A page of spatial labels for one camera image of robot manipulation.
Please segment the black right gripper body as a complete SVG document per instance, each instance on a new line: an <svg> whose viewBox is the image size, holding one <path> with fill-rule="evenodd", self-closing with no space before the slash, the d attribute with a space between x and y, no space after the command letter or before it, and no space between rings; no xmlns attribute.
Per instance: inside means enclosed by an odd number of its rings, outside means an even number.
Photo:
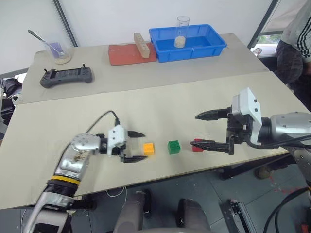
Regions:
<svg viewBox="0 0 311 233"><path fill-rule="evenodd" d="M234 116L227 114L226 142L242 144L247 136L251 136L253 119L250 115Z"/></svg>

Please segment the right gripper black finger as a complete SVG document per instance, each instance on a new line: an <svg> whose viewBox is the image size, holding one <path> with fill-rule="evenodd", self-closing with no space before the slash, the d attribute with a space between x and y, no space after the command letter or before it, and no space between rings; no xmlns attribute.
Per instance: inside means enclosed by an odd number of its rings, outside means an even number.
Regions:
<svg viewBox="0 0 311 233"><path fill-rule="evenodd" d="M230 108L209 110L196 115L195 119L205 121L219 120L222 118L227 118L228 114L230 113L231 113Z"/></svg>
<svg viewBox="0 0 311 233"><path fill-rule="evenodd" d="M192 146L206 151L223 152L229 155L234 154L235 136L230 136L228 142L216 142L214 140L194 140L190 141Z"/></svg>

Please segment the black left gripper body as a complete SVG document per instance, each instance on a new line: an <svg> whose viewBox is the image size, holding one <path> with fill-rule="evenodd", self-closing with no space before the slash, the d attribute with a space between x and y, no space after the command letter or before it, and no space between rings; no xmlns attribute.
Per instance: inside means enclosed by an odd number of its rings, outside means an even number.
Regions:
<svg viewBox="0 0 311 233"><path fill-rule="evenodd" d="M117 144L113 148L113 155L119 156L120 159L129 159L129 157L126 155L126 143L128 140L128 131L124 131L124 142Z"/></svg>

